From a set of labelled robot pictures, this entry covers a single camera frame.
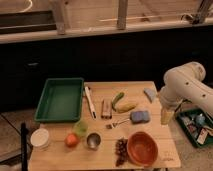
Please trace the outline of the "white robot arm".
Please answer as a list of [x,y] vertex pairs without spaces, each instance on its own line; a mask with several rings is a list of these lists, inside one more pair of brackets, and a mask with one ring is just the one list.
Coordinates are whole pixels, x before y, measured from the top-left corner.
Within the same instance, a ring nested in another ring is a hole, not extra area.
[[162,125],[169,123],[184,99],[213,117],[213,88],[203,83],[205,76],[205,68],[198,62],[174,67],[164,74],[164,86],[158,93]]

